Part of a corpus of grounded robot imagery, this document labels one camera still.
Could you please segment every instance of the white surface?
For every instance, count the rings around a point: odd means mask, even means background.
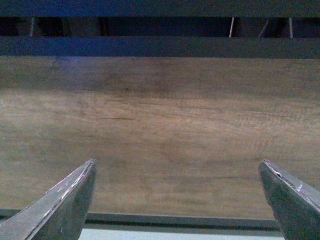
[[[83,229],[79,240],[284,240],[278,236],[194,234],[109,229]]]

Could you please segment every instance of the metal clamp jaw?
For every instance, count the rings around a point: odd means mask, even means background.
[[[85,223],[96,180],[91,159],[9,220],[0,240],[77,240]]]
[[[286,240],[320,239],[320,192],[264,160],[259,173],[266,200]]]

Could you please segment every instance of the metal bar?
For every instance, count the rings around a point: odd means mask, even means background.
[[[29,37],[33,37],[34,36],[34,28],[35,28],[35,18],[32,17],[31,18],[31,26],[30,26]]]
[[[292,17],[289,17],[289,28],[290,28],[290,38],[293,39],[294,38],[294,31],[293,31],[293,27],[292,27]]]
[[[320,4],[301,0],[2,0],[0,16],[7,17],[296,17],[320,16]]]
[[[231,21],[231,27],[230,27],[230,33],[229,33],[229,38],[232,37],[232,29],[234,27],[234,22],[235,22],[235,17],[232,17],[232,21]]]
[[[0,217],[10,218],[19,209],[0,209]],[[151,226],[202,229],[242,229],[259,231],[279,231],[278,223],[272,219],[228,218],[228,217],[192,217],[168,215],[139,215],[121,213],[89,212],[86,224]]]
[[[320,59],[319,38],[0,37],[0,56]]]

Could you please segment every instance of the wood grain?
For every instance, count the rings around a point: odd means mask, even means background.
[[[319,189],[320,61],[0,57],[0,208],[90,158],[92,212],[272,218],[269,159]]]

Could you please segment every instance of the white wire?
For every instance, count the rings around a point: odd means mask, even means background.
[[[259,34],[259,38],[261,38],[262,34],[263,34],[263,33],[264,33],[264,31],[266,30],[266,27],[268,26],[268,23],[269,23],[269,19],[266,21],[266,23],[265,23],[265,25],[264,25],[264,27],[263,27],[262,31],[260,32],[260,34]]]
[[[35,27],[35,18],[32,17],[31,18],[31,27],[30,27],[29,37],[33,37],[33,35],[34,35],[34,27]]]
[[[233,29],[233,27],[234,27],[234,21],[235,21],[235,17],[233,16],[233,17],[232,17],[232,21],[231,21],[229,38],[231,38],[231,36],[232,36],[232,29]]]
[[[290,38],[293,39],[294,38],[294,30],[292,27],[292,17],[289,17],[289,26],[290,26]]]

